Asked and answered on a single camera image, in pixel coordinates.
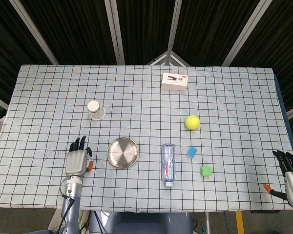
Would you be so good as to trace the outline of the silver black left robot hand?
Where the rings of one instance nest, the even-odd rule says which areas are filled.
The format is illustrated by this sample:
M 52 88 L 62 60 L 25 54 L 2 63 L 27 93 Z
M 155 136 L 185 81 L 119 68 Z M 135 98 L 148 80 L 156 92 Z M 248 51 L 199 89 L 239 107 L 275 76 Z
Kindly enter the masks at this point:
M 83 177 L 93 168 L 94 160 L 90 147 L 84 148 L 86 136 L 77 138 L 71 143 L 66 155 L 66 176 Z

